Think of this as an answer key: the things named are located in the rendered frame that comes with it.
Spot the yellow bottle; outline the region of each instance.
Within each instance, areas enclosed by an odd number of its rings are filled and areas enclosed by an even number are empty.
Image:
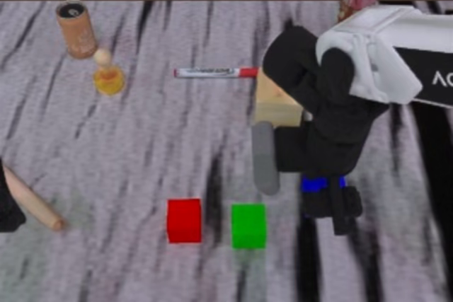
[[[119,93],[125,85],[125,77],[118,66],[112,65],[111,53],[98,49],[93,58],[98,65],[93,75],[94,86],[104,95]]]

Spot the wooden ball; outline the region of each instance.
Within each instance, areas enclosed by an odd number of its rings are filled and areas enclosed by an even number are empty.
[[[112,54],[105,49],[98,49],[93,55],[93,59],[101,67],[109,67],[112,64]]]

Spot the orange cylinder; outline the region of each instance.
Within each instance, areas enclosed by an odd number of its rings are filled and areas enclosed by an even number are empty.
[[[81,1],[65,1],[57,7],[57,19],[68,53],[77,59],[91,57],[98,43],[85,5]]]

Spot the red cube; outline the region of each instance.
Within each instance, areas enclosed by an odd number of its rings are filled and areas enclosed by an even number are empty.
[[[201,243],[201,199],[167,201],[167,236],[170,243]]]

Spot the marble table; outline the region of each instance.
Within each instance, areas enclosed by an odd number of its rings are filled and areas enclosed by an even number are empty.
[[[0,3],[0,154],[70,223],[53,233],[28,216],[0,235],[0,301],[447,301],[408,108],[398,148],[389,112],[350,176],[365,208],[357,230],[335,237],[330,220],[316,222],[316,300],[301,288],[311,255],[297,176],[283,175],[274,197],[253,186],[254,82],[173,78],[175,67],[258,66],[285,26],[333,25],[336,2],[88,2],[127,77],[112,98],[93,87],[91,60],[65,52],[56,5]],[[202,199],[204,240],[170,245],[166,200],[189,197]],[[229,209],[244,202],[267,206],[265,250],[231,248]]]

